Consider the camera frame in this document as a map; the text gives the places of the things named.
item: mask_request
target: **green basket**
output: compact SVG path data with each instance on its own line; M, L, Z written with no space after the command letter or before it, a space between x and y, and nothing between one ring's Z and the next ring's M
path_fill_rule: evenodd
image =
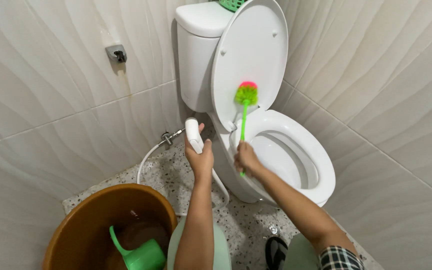
M226 9L237 11L248 0L219 0L219 3Z

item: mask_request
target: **toilet bowl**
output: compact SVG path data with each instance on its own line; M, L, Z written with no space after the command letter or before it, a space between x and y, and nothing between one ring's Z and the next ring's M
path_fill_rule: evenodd
M225 186L248 203L277 203L254 178L233 167L241 137L243 107L234 100L243 81L258 85L258 103L248 108L245 139L262 164L322 206L335 187L333 165L323 146L303 126L270 110L288 56L288 29L275 0L249 0L235 13L207 2L176 9L181 97L208 113L217 138L214 169Z

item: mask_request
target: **checkered sleeve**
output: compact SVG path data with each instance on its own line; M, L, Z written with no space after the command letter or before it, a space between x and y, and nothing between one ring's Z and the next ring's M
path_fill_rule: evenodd
M321 270L366 270L363 262L351 251L329 246L319 255Z

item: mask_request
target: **toilet tank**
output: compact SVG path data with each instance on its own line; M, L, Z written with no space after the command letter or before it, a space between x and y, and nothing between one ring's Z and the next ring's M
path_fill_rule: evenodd
M213 110L213 59L219 38L233 15L218 1L185 5L176 9L181 97L195 112L207 113Z

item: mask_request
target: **brush handle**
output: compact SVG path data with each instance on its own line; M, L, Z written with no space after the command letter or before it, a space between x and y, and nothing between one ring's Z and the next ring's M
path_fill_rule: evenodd
M244 141L244 130L246 128L246 114L248 113L248 106L249 106L250 100L245 99L243 101L244 109L243 109L243 121L241 123L241 141ZM246 170L243 170L239 173L240 176L244 176Z

